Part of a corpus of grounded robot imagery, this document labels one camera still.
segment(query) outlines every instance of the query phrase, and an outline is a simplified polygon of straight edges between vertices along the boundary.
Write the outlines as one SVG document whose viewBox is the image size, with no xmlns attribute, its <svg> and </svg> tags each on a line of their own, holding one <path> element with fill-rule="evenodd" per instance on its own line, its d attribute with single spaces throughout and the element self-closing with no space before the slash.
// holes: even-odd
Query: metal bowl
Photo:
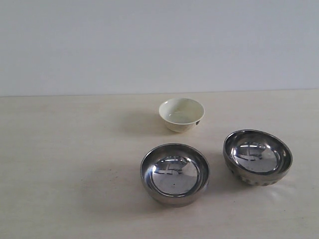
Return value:
<svg viewBox="0 0 319 239">
<path fill-rule="evenodd" d="M 293 162 L 289 148 L 281 140 L 252 129 L 230 134 L 225 139 L 223 154 L 231 172 L 255 186 L 278 182 L 288 173 Z"/>
<path fill-rule="evenodd" d="M 141 163 L 142 183 L 157 202 L 186 206 L 206 190 L 209 166 L 196 149 L 169 143 L 152 149 Z"/>
</svg>

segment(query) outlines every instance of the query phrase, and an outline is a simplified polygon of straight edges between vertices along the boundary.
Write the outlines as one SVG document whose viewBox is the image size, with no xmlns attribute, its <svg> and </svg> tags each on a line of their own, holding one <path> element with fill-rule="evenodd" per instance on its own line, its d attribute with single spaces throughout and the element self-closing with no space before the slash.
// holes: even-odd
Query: white table surface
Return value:
<svg viewBox="0 0 319 239">
<path fill-rule="evenodd" d="M 160 103 L 190 97 L 204 119 L 178 134 Z M 277 184 L 249 187 L 225 166 L 222 145 L 238 129 L 283 140 L 294 162 Z M 208 190 L 165 209 L 140 181 L 143 156 L 186 143 L 207 158 Z M 0 98 L 1 239 L 317 239 L 319 90 Z"/>
</svg>

